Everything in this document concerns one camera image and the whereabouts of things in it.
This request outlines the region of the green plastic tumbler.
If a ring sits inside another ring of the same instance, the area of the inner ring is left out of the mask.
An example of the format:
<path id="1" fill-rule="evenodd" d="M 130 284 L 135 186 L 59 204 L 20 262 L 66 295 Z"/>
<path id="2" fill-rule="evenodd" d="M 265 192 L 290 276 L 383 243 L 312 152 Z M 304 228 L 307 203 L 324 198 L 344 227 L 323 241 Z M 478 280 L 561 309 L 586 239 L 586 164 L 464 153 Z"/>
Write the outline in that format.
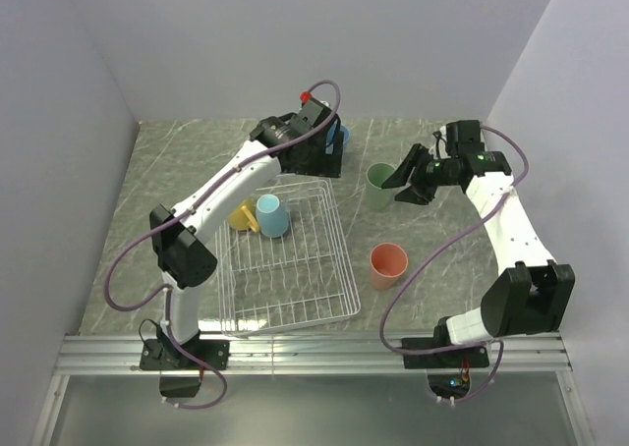
<path id="1" fill-rule="evenodd" d="M 395 170 L 394 166 L 383 162 L 369 167 L 366 174 L 365 202 L 372 210 L 381 211 L 393 200 L 394 190 L 384 189 L 382 185 Z"/>

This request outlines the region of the salmon pink plastic tumbler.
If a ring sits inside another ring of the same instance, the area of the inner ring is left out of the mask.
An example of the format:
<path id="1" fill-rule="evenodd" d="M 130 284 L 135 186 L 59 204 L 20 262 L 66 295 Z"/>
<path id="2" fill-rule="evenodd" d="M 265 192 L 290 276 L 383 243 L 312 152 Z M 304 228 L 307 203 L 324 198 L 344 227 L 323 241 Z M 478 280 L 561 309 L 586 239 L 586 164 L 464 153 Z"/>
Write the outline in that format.
<path id="1" fill-rule="evenodd" d="M 382 243 L 370 254 L 370 283 L 377 291 L 389 290 L 406 272 L 408 255 L 398 245 Z"/>

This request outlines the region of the light blue ceramic mug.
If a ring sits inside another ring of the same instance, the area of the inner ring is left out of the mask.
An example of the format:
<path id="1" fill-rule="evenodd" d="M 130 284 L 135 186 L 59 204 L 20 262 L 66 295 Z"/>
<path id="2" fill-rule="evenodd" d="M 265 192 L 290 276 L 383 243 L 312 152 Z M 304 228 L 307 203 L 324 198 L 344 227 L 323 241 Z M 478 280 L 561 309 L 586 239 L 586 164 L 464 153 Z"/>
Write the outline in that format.
<path id="1" fill-rule="evenodd" d="M 261 195 L 257 199 L 256 218 L 261 233 L 268 238 L 283 237 L 289 230 L 286 207 L 277 195 Z"/>

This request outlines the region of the yellow ceramic mug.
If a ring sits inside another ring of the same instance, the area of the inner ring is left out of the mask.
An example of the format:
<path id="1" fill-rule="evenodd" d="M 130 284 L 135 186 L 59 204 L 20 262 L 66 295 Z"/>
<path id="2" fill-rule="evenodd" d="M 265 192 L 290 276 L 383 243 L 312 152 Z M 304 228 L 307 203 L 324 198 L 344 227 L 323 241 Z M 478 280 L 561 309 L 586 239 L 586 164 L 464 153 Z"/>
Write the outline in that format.
<path id="1" fill-rule="evenodd" d="M 256 218 L 256 206 L 251 197 L 245 199 L 228 216 L 228 225 L 236 231 L 253 231 L 258 233 L 260 226 Z"/>

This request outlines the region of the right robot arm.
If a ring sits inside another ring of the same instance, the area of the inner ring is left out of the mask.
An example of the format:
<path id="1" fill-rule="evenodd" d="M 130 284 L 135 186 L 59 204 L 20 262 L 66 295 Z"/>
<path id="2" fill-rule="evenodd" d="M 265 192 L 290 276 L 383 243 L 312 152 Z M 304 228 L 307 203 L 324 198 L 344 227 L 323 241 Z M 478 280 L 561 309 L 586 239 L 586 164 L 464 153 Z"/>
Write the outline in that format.
<path id="1" fill-rule="evenodd" d="M 405 356 L 434 355 L 438 363 L 451 367 L 468 349 L 507 336 L 558 331 L 576 276 L 571 265 L 557 262 L 544 246 L 522 205 L 517 187 L 527 174 L 515 175 L 502 152 L 486 150 L 482 134 L 493 132 L 522 155 L 519 145 L 479 120 L 450 122 L 441 131 L 444 146 L 430 152 L 414 144 L 382 185 L 397 190 L 397 201 L 414 205 L 429 204 L 440 188 L 458 187 L 480 219 L 434 250 L 398 291 L 404 293 L 439 255 L 478 229 L 489 238 L 498 276 L 479 307 L 436 325 L 431 347 L 386 347 Z"/>

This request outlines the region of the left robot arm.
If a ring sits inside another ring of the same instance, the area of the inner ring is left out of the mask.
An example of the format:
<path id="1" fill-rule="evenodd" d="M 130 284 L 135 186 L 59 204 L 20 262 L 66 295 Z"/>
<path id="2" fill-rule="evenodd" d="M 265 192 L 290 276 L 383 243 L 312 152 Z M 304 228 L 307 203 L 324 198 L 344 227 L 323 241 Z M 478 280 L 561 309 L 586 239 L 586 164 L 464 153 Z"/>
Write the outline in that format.
<path id="1" fill-rule="evenodd" d="M 162 330 L 170 337 L 162 356 L 186 369 L 198 357 L 199 294 L 196 287 L 215 271 L 216 256 L 205 246 L 228 215 L 257 188 L 280 174 L 340 176 L 342 138 L 336 113 L 288 113 L 258 122 L 235 156 L 191 196 L 172 209 L 156 206 L 149 214 L 151 246 L 171 287 Z"/>

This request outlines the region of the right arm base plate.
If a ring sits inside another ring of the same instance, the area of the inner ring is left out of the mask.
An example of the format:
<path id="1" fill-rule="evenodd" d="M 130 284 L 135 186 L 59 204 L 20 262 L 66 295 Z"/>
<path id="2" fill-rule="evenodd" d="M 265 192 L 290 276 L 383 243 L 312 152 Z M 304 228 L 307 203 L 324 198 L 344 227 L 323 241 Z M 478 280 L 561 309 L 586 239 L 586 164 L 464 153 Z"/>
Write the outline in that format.
<path id="1" fill-rule="evenodd" d="M 441 345 L 433 338 L 403 338 L 401 348 L 411 351 L 440 348 Z M 489 367 L 486 349 L 474 347 L 456 351 L 440 352 L 424 355 L 404 355 L 406 369 L 458 369 L 461 367 Z"/>

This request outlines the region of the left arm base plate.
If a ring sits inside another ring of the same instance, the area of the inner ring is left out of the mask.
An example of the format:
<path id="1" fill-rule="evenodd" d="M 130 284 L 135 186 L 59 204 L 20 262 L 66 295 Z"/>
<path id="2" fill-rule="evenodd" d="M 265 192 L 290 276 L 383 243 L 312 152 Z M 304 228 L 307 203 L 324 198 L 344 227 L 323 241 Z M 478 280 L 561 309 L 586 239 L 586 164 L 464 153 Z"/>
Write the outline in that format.
<path id="1" fill-rule="evenodd" d="M 220 339 L 197 339 L 182 348 L 191 356 L 225 370 L 230 354 L 230 342 Z M 139 369 L 143 371 L 168 371 L 199 369 L 200 365 L 177 350 L 168 338 L 147 339 L 144 342 Z"/>

